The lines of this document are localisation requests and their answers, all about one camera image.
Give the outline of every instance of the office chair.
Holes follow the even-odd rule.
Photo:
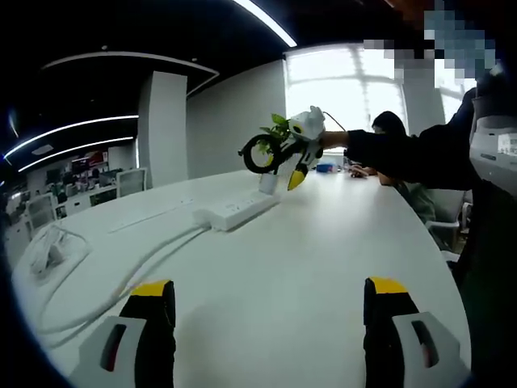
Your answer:
[[[41,227],[57,219],[54,209],[53,194],[48,193],[37,196],[27,204],[27,215],[31,226],[32,237]]]
[[[453,250],[460,229],[458,217],[464,203],[465,192],[431,190],[431,193],[435,201],[436,221],[426,222],[426,228]]]
[[[147,190],[147,169],[137,168],[116,175],[116,197],[129,196]]]

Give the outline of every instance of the outlet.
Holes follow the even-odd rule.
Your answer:
[[[193,213],[198,224],[210,226],[215,230],[233,229],[257,214],[278,204],[278,196],[270,196],[263,192],[248,192],[219,204],[196,210]]]

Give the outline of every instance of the round table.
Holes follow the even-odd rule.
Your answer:
[[[194,209],[257,189],[258,181],[248,171],[214,175],[62,220],[94,251],[61,286],[44,325],[93,310],[144,253],[191,226]],[[149,276],[174,281],[176,386],[364,386],[364,280],[370,276],[400,281],[418,309],[431,312],[460,341],[462,359],[470,365],[469,329],[452,275],[393,188],[381,187],[377,177],[311,172],[293,192],[285,186],[279,191],[281,202],[274,208],[228,233],[200,235]],[[138,222],[149,215],[156,217]],[[28,270],[34,245],[13,273],[32,329],[45,292],[65,270],[58,268],[47,284],[36,285]],[[48,352],[58,370],[72,372],[79,344],[124,303]]]

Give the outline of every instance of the black hair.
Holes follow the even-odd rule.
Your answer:
[[[382,131],[389,136],[406,136],[406,128],[402,120],[393,112],[382,112],[373,121],[372,126],[382,129]]]

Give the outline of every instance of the window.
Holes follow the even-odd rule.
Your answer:
[[[383,50],[359,44],[297,50],[287,55],[287,113],[294,116],[311,105],[329,112],[344,128],[371,132],[373,119],[392,111],[406,123],[401,84],[393,59]],[[327,131],[341,131],[328,116]],[[328,150],[342,153],[342,148]]]
[[[457,77],[459,70],[454,70],[449,61],[435,60],[435,87],[442,96],[445,122],[448,123],[461,105],[466,91],[476,87],[476,80]]]

